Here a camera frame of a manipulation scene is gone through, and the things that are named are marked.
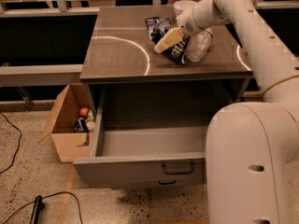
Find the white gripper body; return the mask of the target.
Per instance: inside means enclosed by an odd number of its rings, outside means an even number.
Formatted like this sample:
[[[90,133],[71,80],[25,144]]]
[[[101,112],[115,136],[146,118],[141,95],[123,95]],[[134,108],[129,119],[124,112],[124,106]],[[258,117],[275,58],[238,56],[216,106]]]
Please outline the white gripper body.
[[[200,32],[200,29],[194,21],[192,11],[193,7],[188,7],[176,17],[178,28],[186,36],[193,36]]]

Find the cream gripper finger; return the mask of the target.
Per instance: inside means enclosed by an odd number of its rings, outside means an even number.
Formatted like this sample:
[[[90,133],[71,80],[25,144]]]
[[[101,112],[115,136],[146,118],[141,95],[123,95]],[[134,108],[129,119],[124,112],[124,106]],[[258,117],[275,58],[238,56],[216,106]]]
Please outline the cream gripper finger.
[[[154,46],[154,51],[157,53],[164,52],[180,42],[183,36],[184,34],[178,27],[171,28]]]

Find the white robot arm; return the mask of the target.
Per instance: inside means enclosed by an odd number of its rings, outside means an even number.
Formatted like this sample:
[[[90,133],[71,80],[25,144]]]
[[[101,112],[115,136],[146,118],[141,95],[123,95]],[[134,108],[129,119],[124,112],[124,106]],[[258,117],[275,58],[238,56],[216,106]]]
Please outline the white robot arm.
[[[209,123],[209,224],[290,224],[284,166],[298,158],[298,60],[254,0],[201,0],[177,17],[186,36],[225,23],[234,26],[263,99],[227,105]]]

